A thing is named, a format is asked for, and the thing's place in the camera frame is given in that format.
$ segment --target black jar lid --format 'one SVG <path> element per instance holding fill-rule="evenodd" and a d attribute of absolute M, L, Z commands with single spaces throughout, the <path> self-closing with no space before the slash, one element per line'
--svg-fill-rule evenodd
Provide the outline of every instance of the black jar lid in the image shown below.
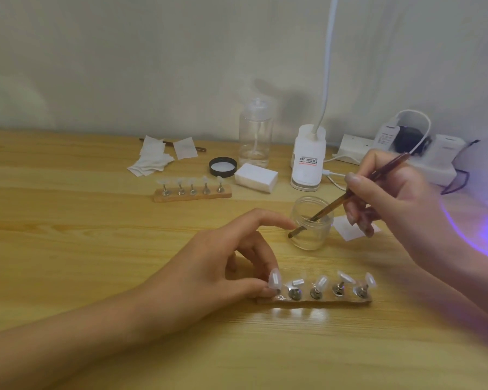
<path fill-rule="evenodd" d="M 229 178 L 237 172 L 237 162 L 231 157 L 215 157 L 210 161 L 210 174 Z"/>

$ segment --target white sponge block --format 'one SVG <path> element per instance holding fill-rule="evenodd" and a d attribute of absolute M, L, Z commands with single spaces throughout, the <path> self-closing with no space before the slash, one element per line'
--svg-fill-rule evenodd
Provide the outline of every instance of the white sponge block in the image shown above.
<path fill-rule="evenodd" d="M 235 182 L 250 189 L 271 193 L 278 179 L 278 172 L 257 167 L 253 164 L 244 164 L 235 173 Z"/>

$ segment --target wooden table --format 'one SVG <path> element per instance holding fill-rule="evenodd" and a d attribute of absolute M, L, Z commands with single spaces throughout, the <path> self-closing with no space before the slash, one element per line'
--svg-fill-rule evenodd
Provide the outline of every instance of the wooden table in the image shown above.
<path fill-rule="evenodd" d="M 270 168 L 279 181 L 271 195 L 234 186 L 231 199 L 153 203 L 156 177 L 201 177 L 210 159 L 237 155 L 237 144 L 196 144 L 207 153 L 137 178 L 126 170 L 138 158 L 137 138 L 0 131 L 0 330 L 135 286 L 197 231 L 254 207 L 289 214 L 303 195 L 289 186 L 292 148 L 277 145 Z M 330 201 L 340 193 L 324 183 L 316 195 Z M 462 195 L 449 203 L 476 234 L 480 207 Z M 316 252 L 295 248 L 283 231 L 262 230 L 289 274 L 371 272 L 379 288 L 370 306 L 286 309 L 243 301 L 57 388 L 488 389 L 488 319 L 418 269 L 379 226 L 371 240 L 350 242 L 332 230 Z"/>

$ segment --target hand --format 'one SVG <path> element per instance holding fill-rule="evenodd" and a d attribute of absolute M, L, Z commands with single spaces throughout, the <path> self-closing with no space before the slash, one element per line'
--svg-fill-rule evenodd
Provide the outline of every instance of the hand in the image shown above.
<path fill-rule="evenodd" d="M 260 226 L 286 230 L 296 224 L 286 216 L 254 209 L 216 230 L 197 233 L 160 271 L 134 289 L 139 331 L 145 338 L 177 331 L 207 314 L 246 297 L 272 297 L 267 287 L 278 268 Z M 227 280 L 235 251 L 253 263 L 256 278 Z"/>
<path fill-rule="evenodd" d="M 367 178 L 394 157 L 370 150 L 358 173 L 347 174 L 345 182 L 356 196 L 344 204 L 345 213 L 349 222 L 357 223 L 369 237 L 374 234 L 372 221 L 382 219 L 410 256 L 423 266 L 427 256 L 456 244 L 458 236 L 444 213 L 439 194 L 411 165 L 402 164 L 377 183 Z"/>

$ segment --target clear glass jar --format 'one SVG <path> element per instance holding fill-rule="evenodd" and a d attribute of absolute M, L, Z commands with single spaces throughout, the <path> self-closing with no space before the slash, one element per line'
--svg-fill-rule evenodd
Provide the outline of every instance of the clear glass jar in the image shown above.
<path fill-rule="evenodd" d="M 291 219 L 295 221 L 297 226 L 306 228 L 290 239 L 295 246 L 307 251 L 322 247 L 331 230 L 334 214 L 331 212 L 316 222 L 312 222 L 309 219 L 327 205 L 329 204 L 326 201 L 313 196 L 300 197 L 294 202 L 291 210 Z"/>
<path fill-rule="evenodd" d="M 239 118 L 239 166 L 245 163 L 267 167 L 273 132 L 273 106 L 254 98 Z"/>

